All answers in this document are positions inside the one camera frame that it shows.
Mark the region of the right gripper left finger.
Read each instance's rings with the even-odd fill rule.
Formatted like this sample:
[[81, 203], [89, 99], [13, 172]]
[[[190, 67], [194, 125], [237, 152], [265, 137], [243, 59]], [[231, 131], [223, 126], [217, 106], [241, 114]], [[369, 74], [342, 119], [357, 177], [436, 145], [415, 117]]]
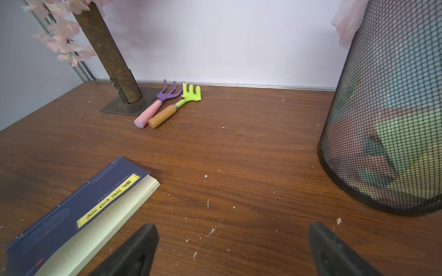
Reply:
[[127, 239], [91, 276], [148, 276], [160, 237], [154, 224], [145, 224]]

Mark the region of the dark blue paperback book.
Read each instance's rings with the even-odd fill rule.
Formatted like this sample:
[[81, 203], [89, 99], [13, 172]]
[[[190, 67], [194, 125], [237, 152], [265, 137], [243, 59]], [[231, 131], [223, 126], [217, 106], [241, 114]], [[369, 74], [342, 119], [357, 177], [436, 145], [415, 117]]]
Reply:
[[76, 276], [159, 187], [118, 157], [5, 247], [5, 274]]

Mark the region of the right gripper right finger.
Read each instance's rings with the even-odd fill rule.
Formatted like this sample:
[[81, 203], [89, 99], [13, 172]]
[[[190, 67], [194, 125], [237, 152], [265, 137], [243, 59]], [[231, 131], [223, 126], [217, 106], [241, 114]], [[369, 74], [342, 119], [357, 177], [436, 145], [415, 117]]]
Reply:
[[319, 276], [381, 275], [323, 223], [310, 224], [307, 240]]

